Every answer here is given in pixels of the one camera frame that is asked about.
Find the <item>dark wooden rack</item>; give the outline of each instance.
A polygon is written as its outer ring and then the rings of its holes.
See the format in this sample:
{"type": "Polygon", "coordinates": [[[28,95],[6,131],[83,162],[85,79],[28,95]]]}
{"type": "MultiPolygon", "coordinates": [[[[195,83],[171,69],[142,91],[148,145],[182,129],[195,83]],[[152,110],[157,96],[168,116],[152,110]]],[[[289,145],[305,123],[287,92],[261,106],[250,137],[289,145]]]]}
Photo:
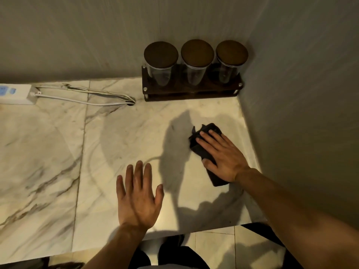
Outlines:
{"type": "Polygon", "coordinates": [[[202,81],[197,86],[188,83],[185,67],[176,64],[172,68],[171,80],[166,86],[160,86],[152,79],[147,69],[142,67],[142,92],[145,101],[168,101],[184,99],[203,99],[236,96],[244,87],[238,74],[229,83],[222,84],[218,79],[219,64],[214,63],[207,68],[202,81]]]}

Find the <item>jar lid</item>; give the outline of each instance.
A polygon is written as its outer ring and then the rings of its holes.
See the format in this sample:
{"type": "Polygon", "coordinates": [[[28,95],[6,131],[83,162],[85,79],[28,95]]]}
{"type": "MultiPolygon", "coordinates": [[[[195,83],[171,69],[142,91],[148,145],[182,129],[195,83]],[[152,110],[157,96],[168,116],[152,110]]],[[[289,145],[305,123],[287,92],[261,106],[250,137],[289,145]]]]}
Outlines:
{"type": "Polygon", "coordinates": [[[151,67],[165,69],[176,64],[178,51],[168,42],[156,41],[146,47],[143,56],[151,67]]]}
{"type": "Polygon", "coordinates": [[[248,51],[244,45],[235,40],[225,40],[217,45],[217,58],[230,66],[240,66],[248,59],[248,51]]]}
{"type": "Polygon", "coordinates": [[[201,39],[192,39],[183,44],[181,56],[187,65],[203,68],[212,63],[214,51],[208,42],[201,39]]]}

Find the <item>marble countertop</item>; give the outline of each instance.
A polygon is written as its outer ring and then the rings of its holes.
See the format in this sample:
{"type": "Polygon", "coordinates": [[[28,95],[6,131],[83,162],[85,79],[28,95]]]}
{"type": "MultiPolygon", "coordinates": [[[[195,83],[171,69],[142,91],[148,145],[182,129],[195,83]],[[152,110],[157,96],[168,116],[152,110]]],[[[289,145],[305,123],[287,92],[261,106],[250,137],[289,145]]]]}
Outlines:
{"type": "Polygon", "coordinates": [[[126,93],[137,103],[98,107],[39,98],[34,106],[0,105],[0,264],[105,245],[118,227],[116,176],[137,160],[152,164],[153,188],[163,183],[165,191],[145,239],[263,219],[237,185],[213,187],[189,150],[192,127],[213,122],[258,168],[236,97],[145,102],[141,78],[67,83],[126,93]]]}

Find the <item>blue sticker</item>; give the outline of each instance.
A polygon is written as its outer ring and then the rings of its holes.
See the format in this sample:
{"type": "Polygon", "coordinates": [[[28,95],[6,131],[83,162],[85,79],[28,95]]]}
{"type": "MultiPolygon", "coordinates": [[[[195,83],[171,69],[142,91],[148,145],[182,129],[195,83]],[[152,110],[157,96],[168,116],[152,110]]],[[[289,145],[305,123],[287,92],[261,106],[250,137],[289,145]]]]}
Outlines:
{"type": "Polygon", "coordinates": [[[0,86],[0,96],[4,96],[8,89],[8,86],[0,86]]]}

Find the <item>gray wall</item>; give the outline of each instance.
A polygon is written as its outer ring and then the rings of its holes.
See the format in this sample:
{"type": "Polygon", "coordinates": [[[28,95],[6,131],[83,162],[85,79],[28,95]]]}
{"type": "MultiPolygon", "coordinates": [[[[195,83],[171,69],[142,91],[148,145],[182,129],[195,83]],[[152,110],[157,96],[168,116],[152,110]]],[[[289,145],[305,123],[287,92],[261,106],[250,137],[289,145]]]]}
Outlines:
{"type": "Polygon", "coordinates": [[[267,0],[1,0],[0,82],[140,76],[151,42],[245,43],[267,0]]]}
{"type": "Polygon", "coordinates": [[[359,0],[270,0],[240,101],[265,174],[359,227],[359,0]]]}

